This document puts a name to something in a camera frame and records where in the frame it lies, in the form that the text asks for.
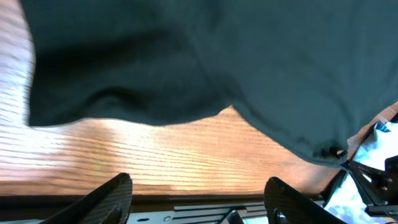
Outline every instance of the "cloth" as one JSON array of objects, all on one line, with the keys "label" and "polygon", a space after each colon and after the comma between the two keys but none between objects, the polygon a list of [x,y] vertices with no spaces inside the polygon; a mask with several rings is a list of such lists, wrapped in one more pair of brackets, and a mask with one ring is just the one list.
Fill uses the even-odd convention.
[{"label": "cloth", "polygon": [[184,123],[233,105],[302,159],[338,167],[398,100],[398,1],[22,0],[31,126]]},{"label": "cloth", "polygon": [[[383,124],[379,121],[375,125],[373,133],[360,145],[353,158],[354,161],[384,170],[384,161],[398,154],[397,136],[397,123],[388,122]],[[387,222],[383,218],[370,217],[364,211],[365,208],[366,205],[362,202],[358,189],[350,175],[346,175],[341,187],[333,193],[325,207],[334,216],[348,224],[385,224]]]}]

